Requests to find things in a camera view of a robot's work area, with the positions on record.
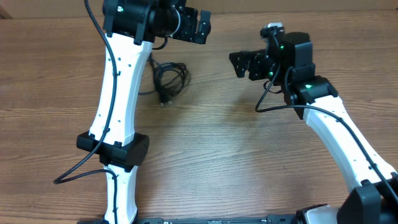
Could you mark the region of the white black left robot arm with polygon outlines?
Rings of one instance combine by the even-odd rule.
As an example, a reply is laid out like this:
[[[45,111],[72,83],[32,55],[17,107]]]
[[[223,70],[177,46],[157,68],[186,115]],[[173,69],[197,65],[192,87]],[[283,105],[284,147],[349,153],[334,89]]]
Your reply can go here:
[[[157,37],[205,44],[211,32],[210,11],[185,1],[116,1],[103,3],[106,62],[98,110],[89,131],[78,135],[79,149],[99,155],[106,174],[108,205],[98,223],[134,223],[136,174],[149,137],[134,130],[139,87]]]

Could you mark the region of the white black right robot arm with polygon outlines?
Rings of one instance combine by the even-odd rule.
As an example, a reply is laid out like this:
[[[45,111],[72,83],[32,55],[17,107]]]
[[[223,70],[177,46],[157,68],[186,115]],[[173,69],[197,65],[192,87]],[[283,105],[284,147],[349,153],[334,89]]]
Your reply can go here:
[[[313,44],[303,32],[261,30],[265,49],[229,55],[239,78],[279,86],[292,108],[322,140],[339,167],[349,195],[343,204],[300,209],[283,223],[396,223],[397,171],[368,143],[330,81],[315,73]]]

